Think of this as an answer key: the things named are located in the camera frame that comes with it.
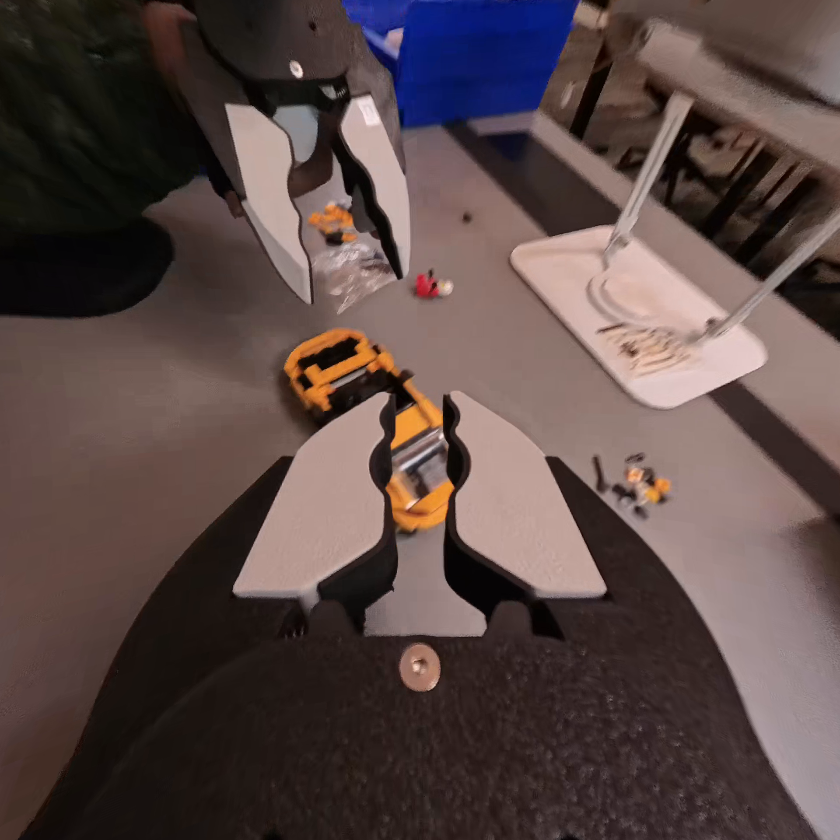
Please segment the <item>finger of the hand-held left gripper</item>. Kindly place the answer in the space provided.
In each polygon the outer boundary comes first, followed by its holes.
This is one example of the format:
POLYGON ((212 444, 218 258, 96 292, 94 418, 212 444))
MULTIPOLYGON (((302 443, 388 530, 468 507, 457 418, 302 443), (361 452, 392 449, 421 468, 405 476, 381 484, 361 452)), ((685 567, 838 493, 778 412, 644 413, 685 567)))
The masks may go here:
POLYGON ((332 141, 355 229, 376 238, 397 279, 411 255, 406 176, 371 95, 350 98, 332 141))
POLYGON ((294 164, 289 136, 253 106, 227 103, 225 110, 248 223, 278 277, 310 306, 312 266, 301 240, 301 216, 289 193, 294 164))

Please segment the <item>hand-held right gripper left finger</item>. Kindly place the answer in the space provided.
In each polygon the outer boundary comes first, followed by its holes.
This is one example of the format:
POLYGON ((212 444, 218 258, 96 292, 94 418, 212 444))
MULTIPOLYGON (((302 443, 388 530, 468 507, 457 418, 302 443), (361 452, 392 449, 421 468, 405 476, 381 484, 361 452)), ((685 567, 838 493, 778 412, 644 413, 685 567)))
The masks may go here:
POLYGON ((392 542, 392 396, 375 394, 293 456, 233 584, 238 599, 339 600, 353 564, 392 542))

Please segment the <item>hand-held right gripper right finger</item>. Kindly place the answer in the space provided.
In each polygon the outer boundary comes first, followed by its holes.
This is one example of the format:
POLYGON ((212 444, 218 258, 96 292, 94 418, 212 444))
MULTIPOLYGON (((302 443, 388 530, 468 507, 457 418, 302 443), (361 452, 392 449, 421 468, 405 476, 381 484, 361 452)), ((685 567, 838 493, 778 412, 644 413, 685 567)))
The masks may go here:
POLYGON ((448 531, 457 546, 539 600, 598 600, 607 592, 547 456, 519 428, 461 391, 447 394, 452 479, 448 531))

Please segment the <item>yellow lego car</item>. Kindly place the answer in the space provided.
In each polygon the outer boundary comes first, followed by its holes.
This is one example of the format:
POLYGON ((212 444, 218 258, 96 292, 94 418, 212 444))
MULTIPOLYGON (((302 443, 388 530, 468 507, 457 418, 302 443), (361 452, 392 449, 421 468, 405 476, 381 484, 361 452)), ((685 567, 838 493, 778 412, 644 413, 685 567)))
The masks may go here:
POLYGON ((395 432, 387 490, 395 525, 414 533, 445 521, 454 486, 447 474, 443 413, 384 345, 360 331, 332 329, 298 345, 284 372, 319 426, 380 393, 391 396, 395 432))

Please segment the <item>person's left forearm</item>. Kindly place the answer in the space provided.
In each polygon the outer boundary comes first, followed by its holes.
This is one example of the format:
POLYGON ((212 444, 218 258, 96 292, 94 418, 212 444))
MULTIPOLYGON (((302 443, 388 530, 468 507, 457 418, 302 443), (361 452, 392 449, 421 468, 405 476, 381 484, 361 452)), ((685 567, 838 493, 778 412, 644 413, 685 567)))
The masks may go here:
POLYGON ((3 237, 119 228, 199 174, 144 6, 1 3, 3 237))

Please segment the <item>pile of yellow black lego pieces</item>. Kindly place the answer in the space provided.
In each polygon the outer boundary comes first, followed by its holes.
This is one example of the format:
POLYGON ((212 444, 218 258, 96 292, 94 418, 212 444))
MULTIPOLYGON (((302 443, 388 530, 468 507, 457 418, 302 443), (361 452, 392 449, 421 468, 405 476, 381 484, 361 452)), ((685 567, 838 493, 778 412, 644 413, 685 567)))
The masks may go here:
POLYGON ((328 203, 322 210, 309 215, 308 225, 318 232, 324 244, 329 247, 341 247, 359 240, 349 205, 328 203))

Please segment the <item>cluster of small lego pieces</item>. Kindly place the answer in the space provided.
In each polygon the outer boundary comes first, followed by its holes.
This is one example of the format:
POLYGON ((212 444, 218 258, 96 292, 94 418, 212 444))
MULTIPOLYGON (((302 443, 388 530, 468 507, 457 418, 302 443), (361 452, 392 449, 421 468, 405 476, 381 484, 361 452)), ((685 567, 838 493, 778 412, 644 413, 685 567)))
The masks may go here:
POLYGON ((610 486, 610 492, 619 506, 647 520, 650 509, 669 501, 673 488, 672 481, 648 463, 646 454, 638 453, 624 459, 623 475, 610 486))

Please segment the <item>lego sticker sheet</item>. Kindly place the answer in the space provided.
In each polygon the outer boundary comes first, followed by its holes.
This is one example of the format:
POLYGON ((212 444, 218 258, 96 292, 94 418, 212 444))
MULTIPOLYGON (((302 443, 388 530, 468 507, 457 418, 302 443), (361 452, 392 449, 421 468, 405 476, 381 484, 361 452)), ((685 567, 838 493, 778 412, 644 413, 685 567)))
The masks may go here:
POLYGON ((619 322, 595 331, 598 342, 630 378, 638 379, 697 365, 697 349, 665 327, 619 322))

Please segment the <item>clear plastic parts bag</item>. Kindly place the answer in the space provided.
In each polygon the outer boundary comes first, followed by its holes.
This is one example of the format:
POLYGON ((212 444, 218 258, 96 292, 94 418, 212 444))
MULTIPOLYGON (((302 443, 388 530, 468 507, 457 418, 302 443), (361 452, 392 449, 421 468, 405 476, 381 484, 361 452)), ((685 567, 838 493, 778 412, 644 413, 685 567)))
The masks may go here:
POLYGON ((384 253, 361 240, 328 245, 313 258, 312 272, 338 316, 396 281, 384 253))

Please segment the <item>blue plastic bin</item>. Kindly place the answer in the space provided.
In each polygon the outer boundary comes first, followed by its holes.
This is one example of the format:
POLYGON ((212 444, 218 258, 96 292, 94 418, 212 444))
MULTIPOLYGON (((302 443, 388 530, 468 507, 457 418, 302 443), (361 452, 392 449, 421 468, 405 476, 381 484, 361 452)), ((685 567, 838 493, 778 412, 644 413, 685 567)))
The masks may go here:
POLYGON ((403 129, 532 112, 577 1, 346 1, 392 74, 403 129))

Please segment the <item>white book stand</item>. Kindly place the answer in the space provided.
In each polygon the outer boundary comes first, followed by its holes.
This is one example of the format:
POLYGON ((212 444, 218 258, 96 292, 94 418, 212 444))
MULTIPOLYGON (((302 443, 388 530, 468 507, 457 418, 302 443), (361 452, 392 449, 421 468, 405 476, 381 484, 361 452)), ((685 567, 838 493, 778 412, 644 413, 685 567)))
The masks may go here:
POLYGON ((834 209, 725 312, 634 233, 696 102, 838 173, 838 26, 838 2, 611 2, 607 55, 632 53, 671 89, 658 133, 614 225, 534 240, 514 248, 510 262, 637 403, 669 410, 762 367, 767 351, 744 321, 838 234, 834 209), (630 378, 595 336, 619 322, 676 331, 698 363, 630 378))

